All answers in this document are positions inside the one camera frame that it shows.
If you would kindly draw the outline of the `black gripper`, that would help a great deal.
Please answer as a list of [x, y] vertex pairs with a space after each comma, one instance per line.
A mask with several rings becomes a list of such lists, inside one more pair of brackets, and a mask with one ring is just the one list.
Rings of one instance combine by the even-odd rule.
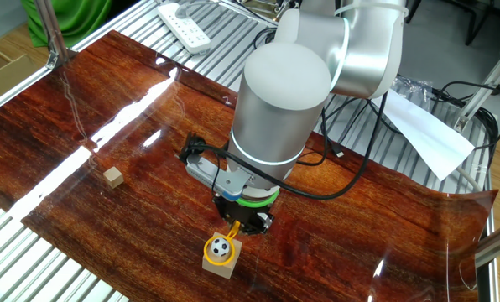
[[249, 236], [266, 234], [274, 221], [274, 216], [269, 213], [268, 206], [246, 207], [221, 196], [214, 197], [212, 201], [229, 229], [238, 221], [241, 224], [242, 233]]

